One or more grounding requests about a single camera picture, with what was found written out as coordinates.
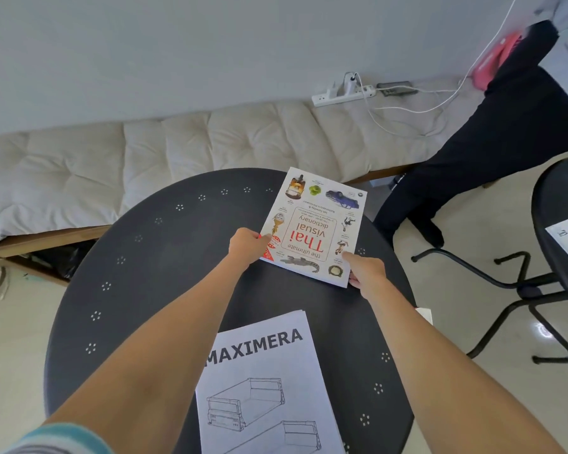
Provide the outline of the black plastic bag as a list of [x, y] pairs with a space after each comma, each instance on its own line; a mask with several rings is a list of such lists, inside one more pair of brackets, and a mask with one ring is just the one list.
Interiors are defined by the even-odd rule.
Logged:
[[91, 251], [98, 240], [83, 242], [38, 250], [29, 253], [33, 261], [53, 269], [61, 278], [70, 281], [75, 275], [83, 259]]

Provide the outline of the black phone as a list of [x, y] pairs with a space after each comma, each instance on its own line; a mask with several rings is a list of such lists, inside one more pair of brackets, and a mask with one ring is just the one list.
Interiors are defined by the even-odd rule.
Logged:
[[381, 92], [384, 97], [409, 96], [419, 92], [419, 90], [408, 81], [377, 83], [376, 90]]

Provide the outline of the white power strip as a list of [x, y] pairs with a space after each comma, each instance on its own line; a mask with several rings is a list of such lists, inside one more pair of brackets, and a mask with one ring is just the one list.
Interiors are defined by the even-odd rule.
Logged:
[[322, 94], [313, 95], [311, 102], [314, 107], [319, 108], [363, 100], [364, 98], [375, 97], [376, 94], [377, 90], [372, 85], [359, 86], [357, 83], [351, 83], [341, 91], [341, 95], [339, 95], [337, 89], [331, 88]]

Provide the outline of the pink plastic object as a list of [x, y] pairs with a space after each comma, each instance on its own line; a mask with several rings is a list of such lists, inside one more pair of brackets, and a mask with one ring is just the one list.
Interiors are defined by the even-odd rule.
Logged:
[[472, 84], [477, 90], [486, 90], [502, 64], [522, 41], [523, 36], [523, 30], [516, 30], [505, 37], [501, 37], [494, 42], [494, 45], [485, 56], [478, 60], [477, 65], [470, 74]]

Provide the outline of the black round table with legs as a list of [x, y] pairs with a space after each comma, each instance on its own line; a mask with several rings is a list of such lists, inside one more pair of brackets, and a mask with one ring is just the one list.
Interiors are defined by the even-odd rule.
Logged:
[[568, 255], [546, 231], [548, 226], [568, 220], [568, 158], [552, 164], [539, 176], [532, 191], [530, 214], [539, 247], [551, 269], [547, 274], [527, 276], [531, 259], [530, 253], [527, 251], [515, 252], [506, 257], [494, 259], [496, 265], [501, 265], [512, 259], [522, 259], [515, 282], [498, 281], [444, 249], [431, 248], [411, 257], [411, 261], [417, 262], [432, 254], [442, 255], [493, 286], [515, 290], [520, 297], [519, 300], [501, 311], [485, 335], [467, 353], [467, 356], [471, 359], [479, 356], [511, 313], [526, 306], [530, 314], [567, 352], [564, 357], [534, 355], [531, 358], [532, 362], [534, 364], [568, 364], [567, 340], [537, 309], [541, 305], [568, 300]]

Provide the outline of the person's right hand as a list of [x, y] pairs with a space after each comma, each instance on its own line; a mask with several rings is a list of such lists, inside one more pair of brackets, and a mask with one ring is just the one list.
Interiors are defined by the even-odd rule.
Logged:
[[369, 303], [378, 301], [383, 291], [387, 290], [388, 280], [382, 260], [360, 256], [360, 263], [349, 266], [349, 269], [348, 283], [358, 289]]

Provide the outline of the white picture dictionary book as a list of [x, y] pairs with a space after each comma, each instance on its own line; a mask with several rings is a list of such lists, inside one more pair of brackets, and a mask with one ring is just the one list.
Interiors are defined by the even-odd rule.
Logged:
[[350, 268], [367, 191], [290, 167], [260, 231], [271, 241], [261, 260], [340, 288]]

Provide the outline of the white tufted mattress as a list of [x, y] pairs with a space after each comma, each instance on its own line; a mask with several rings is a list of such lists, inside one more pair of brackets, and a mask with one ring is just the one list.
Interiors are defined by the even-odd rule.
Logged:
[[156, 191], [206, 172], [298, 167], [345, 183], [432, 157], [476, 110], [465, 83], [432, 113], [378, 111], [362, 99], [236, 105], [165, 119], [0, 136], [0, 241], [113, 224]]

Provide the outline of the striped teal sleeve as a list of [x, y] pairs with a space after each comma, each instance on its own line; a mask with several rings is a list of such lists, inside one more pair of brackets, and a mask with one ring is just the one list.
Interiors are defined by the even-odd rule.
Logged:
[[114, 452], [91, 430], [68, 422], [58, 422], [39, 426], [1, 454], [114, 454]]

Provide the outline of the person's left hand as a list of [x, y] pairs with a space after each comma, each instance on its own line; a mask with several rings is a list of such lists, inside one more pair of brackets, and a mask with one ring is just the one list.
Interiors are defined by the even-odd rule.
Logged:
[[227, 259], [244, 269], [257, 261], [269, 244], [253, 238], [252, 231], [249, 228], [238, 228], [229, 241]]

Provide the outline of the person's right forearm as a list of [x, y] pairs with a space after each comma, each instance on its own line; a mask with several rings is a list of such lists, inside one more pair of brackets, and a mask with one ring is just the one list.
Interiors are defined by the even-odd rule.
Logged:
[[432, 454], [566, 454], [507, 389], [387, 280], [363, 288]]

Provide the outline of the wooden bed frame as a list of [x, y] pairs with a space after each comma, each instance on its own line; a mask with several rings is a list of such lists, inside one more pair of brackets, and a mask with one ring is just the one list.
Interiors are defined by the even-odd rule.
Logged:
[[[174, 277], [187, 286], [220, 259], [225, 252], [221, 244], [231, 231], [262, 230], [286, 174], [248, 167], [195, 175], [152, 194], [113, 226], [7, 237], [0, 242], [0, 259], [66, 285], [67, 279], [33, 261], [29, 253], [97, 239], [72, 277], [76, 285], [105, 275], [102, 290], [108, 291], [116, 279], [131, 288], [155, 275], [160, 280]], [[390, 275], [393, 267], [400, 267], [392, 247], [363, 217], [355, 252], [391, 263]]]

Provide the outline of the round dark grey table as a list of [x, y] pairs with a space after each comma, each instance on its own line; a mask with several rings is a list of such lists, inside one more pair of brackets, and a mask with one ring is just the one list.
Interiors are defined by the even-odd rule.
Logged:
[[[204, 173], [152, 194], [99, 238], [61, 300], [45, 360], [51, 415], [153, 314], [225, 256], [238, 228], [260, 231], [285, 180], [272, 169]], [[264, 261], [236, 287], [220, 330], [304, 310], [349, 454], [401, 454], [414, 415], [368, 302]]]

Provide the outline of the person's left forearm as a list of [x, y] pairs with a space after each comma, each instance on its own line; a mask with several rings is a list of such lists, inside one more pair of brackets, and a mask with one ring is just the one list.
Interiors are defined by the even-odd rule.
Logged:
[[139, 428], [178, 438], [226, 308], [249, 263], [225, 257], [192, 289], [141, 325], [46, 419], [115, 444]]

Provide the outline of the white assembly instruction booklet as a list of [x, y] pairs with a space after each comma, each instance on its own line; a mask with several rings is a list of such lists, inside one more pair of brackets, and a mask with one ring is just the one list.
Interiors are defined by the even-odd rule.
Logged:
[[202, 454], [347, 454], [303, 310], [219, 333], [196, 402]]

